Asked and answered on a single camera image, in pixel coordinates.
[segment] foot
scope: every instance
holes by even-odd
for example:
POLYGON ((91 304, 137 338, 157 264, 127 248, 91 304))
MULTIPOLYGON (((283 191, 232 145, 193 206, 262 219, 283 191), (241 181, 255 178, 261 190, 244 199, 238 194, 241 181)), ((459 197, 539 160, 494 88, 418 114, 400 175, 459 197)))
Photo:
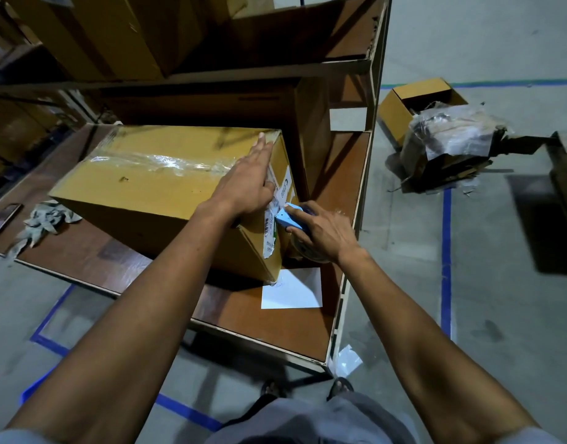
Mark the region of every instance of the foot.
POLYGON ((353 392, 353 386, 349 380, 345 377, 337 377, 332 383, 331 391, 328 392, 327 401, 347 391, 353 392))
POLYGON ((271 394, 275 397, 283 397, 283 391, 275 380, 267 380, 261 387, 261 396, 271 394))

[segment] sheet of paper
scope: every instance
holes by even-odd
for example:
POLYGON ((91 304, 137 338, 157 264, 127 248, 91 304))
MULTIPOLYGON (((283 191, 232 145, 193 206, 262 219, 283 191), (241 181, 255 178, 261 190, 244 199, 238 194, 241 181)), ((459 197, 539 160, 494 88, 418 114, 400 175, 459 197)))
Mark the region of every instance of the sheet of paper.
POLYGON ((261 308, 318 308, 323 306, 320 268, 282 269, 275 285, 265 285, 261 308))

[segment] sleeve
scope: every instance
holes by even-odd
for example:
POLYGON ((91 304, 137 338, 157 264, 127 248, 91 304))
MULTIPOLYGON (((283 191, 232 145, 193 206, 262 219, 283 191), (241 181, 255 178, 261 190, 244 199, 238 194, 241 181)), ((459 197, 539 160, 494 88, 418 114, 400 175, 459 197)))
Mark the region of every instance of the sleeve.
POLYGON ((0 444, 56 444, 30 430, 4 430, 0 432, 0 444))
POLYGON ((562 444, 562 442, 543 429, 528 427, 504 436, 495 444, 562 444))

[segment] person's left hand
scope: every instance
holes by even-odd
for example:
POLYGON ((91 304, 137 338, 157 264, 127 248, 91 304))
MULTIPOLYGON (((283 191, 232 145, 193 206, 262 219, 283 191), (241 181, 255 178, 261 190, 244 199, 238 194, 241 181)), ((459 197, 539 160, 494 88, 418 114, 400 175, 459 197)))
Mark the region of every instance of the person's left hand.
POLYGON ((220 179, 210 202, 232 218, 267 207, 275 191, 273 183, 265 181, 272 149, 273 143, 265 143, 265 134, 260 133, 249 154, 238 159, 220 179))

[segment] person's left arm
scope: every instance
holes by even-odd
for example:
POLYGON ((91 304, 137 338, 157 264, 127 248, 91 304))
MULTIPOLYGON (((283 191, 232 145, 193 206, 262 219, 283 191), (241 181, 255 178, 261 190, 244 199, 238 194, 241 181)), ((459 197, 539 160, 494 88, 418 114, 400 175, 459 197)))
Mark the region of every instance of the person's left arm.
POLYGON ((261 135, 184 229, 82 337, 7 425, 57 442, 133 442, 199 300, 224 231, 265 206, 272 143, 261 135))

